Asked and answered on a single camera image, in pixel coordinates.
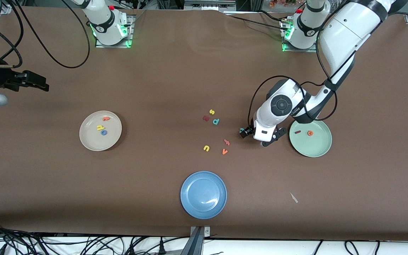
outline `white plate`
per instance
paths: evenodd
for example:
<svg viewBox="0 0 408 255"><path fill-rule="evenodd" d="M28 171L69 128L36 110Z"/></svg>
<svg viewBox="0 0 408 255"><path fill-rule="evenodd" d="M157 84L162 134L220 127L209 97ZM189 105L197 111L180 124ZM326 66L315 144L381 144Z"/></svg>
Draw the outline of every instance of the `white plate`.
<svg viewBox="0 0 408 255"><path fill-rule="evenodd" d="M102 125L107 131L97 131L97 126ZM98 111L89 115L81 124L80 140L84 147L91 151L100 152L111 148L120 138L122 123L117 115L109 111Z"/></svg>

